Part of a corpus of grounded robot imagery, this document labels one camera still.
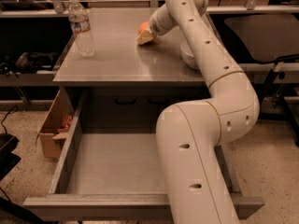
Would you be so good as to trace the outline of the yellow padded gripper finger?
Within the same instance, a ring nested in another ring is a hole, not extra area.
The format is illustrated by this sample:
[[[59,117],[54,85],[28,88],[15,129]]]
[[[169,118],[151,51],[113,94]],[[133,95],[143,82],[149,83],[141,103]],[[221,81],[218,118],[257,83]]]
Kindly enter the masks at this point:
[[[142,29],[138,32],[137,43],[139,45],[144,45],[152,42],[156,38],[156,35],[151,31],[150,28]]]

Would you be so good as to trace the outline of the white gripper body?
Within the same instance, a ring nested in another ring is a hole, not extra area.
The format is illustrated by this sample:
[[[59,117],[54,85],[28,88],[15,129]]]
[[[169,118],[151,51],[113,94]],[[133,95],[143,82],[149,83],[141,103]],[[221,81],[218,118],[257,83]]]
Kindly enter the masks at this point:
[[[165,35],[177,26],[167,6],[159,7],[149,18],[149,28],[156,35]]]

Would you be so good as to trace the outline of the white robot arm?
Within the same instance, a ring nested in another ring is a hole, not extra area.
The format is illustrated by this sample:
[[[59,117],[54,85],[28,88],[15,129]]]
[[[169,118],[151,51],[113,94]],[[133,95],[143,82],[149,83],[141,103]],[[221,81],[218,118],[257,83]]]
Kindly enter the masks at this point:
[[[204,22],[207,0],[165,0],[138,43],[179,27],[210,96],[167,107],[156,142],[175,224],[240,224],[214,148],[249,132],[259,116],[247,75]]]

